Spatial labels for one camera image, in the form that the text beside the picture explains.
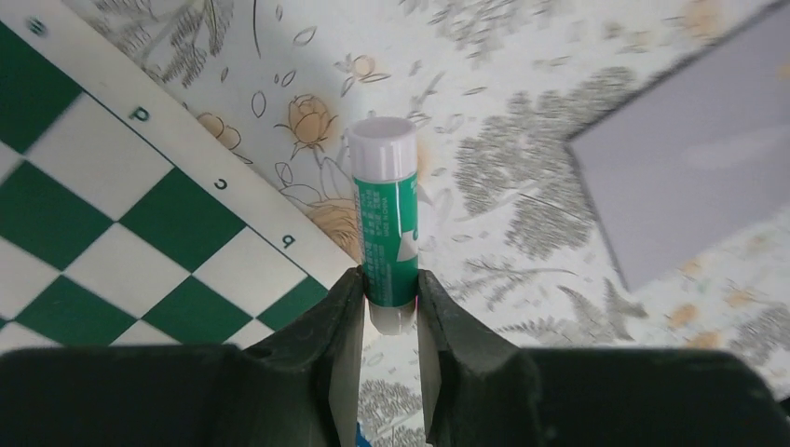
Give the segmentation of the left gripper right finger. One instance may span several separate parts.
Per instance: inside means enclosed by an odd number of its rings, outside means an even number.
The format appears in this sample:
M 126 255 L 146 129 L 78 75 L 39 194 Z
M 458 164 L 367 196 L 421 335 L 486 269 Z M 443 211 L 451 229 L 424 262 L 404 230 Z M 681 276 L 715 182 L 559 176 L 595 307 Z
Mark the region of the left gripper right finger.
M 433 446 L 785 446 L 760 376 L 710 349 L 519 347 L 418 276 L 426 440 Z

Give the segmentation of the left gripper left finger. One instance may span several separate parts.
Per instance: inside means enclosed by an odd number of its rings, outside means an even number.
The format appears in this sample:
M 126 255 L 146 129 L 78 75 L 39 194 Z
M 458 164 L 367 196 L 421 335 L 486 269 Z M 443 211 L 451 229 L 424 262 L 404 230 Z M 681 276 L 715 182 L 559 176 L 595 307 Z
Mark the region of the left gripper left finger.
M 1 358 L 5 446 L 352 446 L 364 326 L 352 267 L 247 348 L 25 348 Z

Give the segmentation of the green white glue stick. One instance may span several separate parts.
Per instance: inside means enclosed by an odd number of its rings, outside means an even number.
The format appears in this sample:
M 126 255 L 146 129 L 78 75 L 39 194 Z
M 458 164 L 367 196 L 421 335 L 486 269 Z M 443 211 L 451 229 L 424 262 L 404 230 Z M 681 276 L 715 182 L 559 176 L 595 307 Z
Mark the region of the green white glue stick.
M 377 116 L 346 132 L 370 319 L 383 335 L 412 324 L 418 274 L 415 124 Z

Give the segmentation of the green white chessboard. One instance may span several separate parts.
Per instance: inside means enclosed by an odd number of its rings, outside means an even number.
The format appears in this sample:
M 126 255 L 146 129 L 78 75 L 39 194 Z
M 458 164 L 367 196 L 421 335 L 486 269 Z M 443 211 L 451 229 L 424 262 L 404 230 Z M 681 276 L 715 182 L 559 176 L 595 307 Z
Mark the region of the green white chessboard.
M 252 345 L 352 266 L 59 1 L 1 5 L 1 348 Z

